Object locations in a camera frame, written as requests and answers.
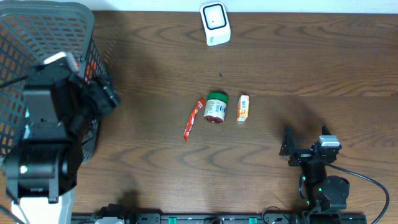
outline orange and white box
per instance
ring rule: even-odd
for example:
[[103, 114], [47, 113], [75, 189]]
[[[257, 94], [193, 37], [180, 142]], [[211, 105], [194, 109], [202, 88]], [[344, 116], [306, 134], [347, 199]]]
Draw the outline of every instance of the orange and white box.
[[249, 116], [249, 96], [241, 95], [238, 102], [237, 121], [245, 121]]

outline orange package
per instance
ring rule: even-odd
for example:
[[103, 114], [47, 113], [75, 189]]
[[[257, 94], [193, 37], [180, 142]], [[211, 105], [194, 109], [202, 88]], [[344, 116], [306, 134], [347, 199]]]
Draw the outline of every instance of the orange package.
[[204, 107], [204, 105], [205, 105], [205, 100], [202, 98], [198, 101], [197, 106], [195, 107], [195, 109], [193, 109], [191, 115], [189, 116], [187, 127], [185, 128], [184, 131], [185, 141], [188, 141], [189, 134], [191, 133], [195, 117], [197, 116], [197, 113]]

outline white panel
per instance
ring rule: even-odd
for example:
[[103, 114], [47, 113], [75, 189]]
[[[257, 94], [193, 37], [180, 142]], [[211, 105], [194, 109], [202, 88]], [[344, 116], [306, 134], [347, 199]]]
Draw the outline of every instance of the white panel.
[[[91, 10], [198, 12], [203, 0], [60, 0]], [[398, 13], [398, 0], [224, 0], [228, 12]]]

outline laundry basket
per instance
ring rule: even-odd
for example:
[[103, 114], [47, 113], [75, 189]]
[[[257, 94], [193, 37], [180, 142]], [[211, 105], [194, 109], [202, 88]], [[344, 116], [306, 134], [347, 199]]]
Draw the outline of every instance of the laundry basket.
[[[0, 2], [0, 84], [26, 75], [31, 65], [59, 52], [71, 52], [86, 83], [105, 67], [93, 39], [94, 15], [75, 2]], [[20, 140], [27, 109], [24, 81], [0, 90], [0, 159]], [[94, 154], [98, 121], [83, 142], [86, 162]]]

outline green lid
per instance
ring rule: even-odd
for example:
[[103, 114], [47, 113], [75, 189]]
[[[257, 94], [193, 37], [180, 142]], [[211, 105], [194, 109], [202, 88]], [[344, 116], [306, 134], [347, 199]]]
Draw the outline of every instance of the green lid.
[[222, 93], [209, 93], [207, 100], [221, 100], [222, 102], [228, 104], [228, 96]]

